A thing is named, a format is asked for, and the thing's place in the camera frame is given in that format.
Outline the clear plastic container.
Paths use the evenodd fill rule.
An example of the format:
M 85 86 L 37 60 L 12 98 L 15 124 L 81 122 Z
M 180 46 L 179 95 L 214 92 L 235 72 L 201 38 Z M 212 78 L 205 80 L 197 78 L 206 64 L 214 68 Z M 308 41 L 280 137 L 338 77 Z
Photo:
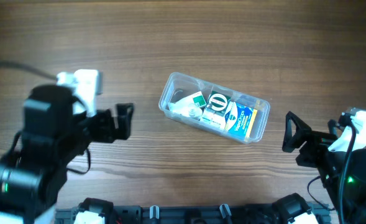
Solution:
M 270 112 L 266 100 L 178 72 L 158 107 L 170 119 L 244 144 L 262 139 Z

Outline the blue VapoDrops packet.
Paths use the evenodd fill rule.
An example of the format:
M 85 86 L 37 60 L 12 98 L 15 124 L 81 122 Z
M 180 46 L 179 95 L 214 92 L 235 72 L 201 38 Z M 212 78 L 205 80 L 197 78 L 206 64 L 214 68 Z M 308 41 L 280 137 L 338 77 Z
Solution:
M 250 137 L 258 110 L 231 101 L 225 114 L 224 130 L 241 139 Z

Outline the white green medicine box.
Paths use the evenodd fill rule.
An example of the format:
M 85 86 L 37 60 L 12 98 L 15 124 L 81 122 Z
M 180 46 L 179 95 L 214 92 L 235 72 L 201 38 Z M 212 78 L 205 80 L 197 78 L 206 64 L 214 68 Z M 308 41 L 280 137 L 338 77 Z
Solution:
M 206 106 L 206 101 L 201 91 L 188 95 L 175 103 L 168 103 L 168 108 L 173 113 L 188 114 L 192 105 L 199 109 Z

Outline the dark green round tin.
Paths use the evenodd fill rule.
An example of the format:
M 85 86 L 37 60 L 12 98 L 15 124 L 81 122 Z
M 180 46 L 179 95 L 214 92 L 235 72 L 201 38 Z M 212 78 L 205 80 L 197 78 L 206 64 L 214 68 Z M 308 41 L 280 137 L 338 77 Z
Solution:
M 231 97 L 229 95 L 225 95 L 213 90 L 208 98 L 206 108 L 224 116 L 230 99 Z

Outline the white round bottle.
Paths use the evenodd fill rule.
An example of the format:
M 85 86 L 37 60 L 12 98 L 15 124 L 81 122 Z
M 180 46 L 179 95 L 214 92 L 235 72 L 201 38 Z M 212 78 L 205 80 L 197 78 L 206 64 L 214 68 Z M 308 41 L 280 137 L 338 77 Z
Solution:
M 201 108 L 197 107 L 195 104 L 188 104 L 183 106 L 174 106 L 173 112 L 180 114 L 187 118 L 200 119 L 202 117 L 203 111 Z

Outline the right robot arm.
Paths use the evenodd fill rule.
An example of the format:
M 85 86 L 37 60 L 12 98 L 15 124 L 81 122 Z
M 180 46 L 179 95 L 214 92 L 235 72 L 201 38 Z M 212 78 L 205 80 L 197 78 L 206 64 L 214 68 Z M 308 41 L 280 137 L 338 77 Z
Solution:
M 341 113 L 326 133 L 291 111 L 285 118 L 282 150 L 297 149 L 297 165 L 318 170 L 340 223 L 366 223 L 366 110 Z

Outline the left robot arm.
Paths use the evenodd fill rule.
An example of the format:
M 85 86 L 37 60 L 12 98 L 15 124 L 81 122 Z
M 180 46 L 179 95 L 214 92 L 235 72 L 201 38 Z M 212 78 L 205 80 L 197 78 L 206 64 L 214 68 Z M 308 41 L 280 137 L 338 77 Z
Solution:
M 83 100 L 65 86 L 40 85 L 30 92 L 24 127 L 0 158 L 0 214 L 34 223 L 57 203 L 75 157 L 86 155 L 90 161 L 91 143 L 130 137 L 133 103 L 118 103 L 116 116 L 109 109 L 89 116 L 87 106 L 75 114 L 75 103 Z

